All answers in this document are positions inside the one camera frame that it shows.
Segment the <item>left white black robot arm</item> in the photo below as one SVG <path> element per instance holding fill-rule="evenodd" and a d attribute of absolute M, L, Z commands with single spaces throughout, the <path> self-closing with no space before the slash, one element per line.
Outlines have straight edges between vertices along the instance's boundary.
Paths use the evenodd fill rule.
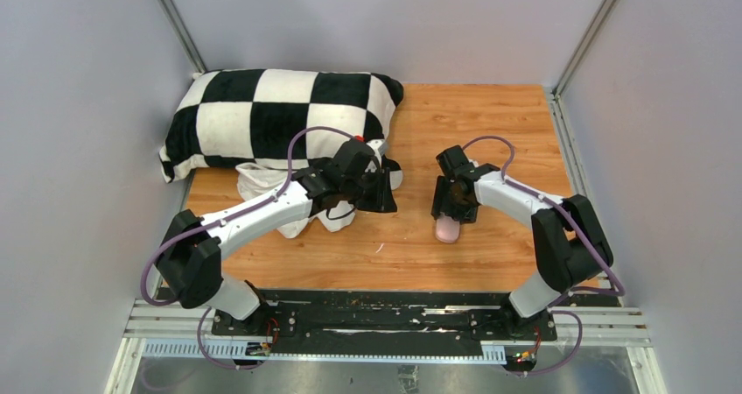
<path fill-rule="evenodd" d="M 174 302 L 220 310 L 244 334 L 260 334 L 268 312 L 256 289 L 223 272 L 223 260 L 260 236 L 339 205 L 351 212 L 396 212 L 391 169 L 382 163 L 386 146 L 384 140 L 350 139 L 333 157 L 293 172 L 252 201 L 203 216 L 176 214 L 153 260 Z"/>

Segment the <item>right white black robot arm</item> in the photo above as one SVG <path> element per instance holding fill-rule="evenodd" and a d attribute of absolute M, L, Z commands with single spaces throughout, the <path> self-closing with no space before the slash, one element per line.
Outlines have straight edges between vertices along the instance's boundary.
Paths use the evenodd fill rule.
<path fill-rule="evenodd" d="M 459 145 L 439 153 L 436 161 L 441 173 L 431 215 L 439 241 L 455 243 L 461 226 L 476 222 L 481 207 L 498 210 L 532 232 L 536 270 L 501 307 L 500 327 L 507 337 L 523 338 L 533 330 L 534 316 L 610 270 L 612 249 L 585 196 L 538 191 L 510 178 L 505 167 L 475 164 Z"/>

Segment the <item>pink glasses case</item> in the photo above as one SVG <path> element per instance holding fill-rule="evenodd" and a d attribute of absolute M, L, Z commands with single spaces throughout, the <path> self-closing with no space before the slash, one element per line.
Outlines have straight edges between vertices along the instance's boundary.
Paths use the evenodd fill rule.
<path fill-rule="evenodd" d="M 455 243 L 460 236 L 461 223 L 447 215 L 436 219 L 435 237 L 442 243 Z"/>

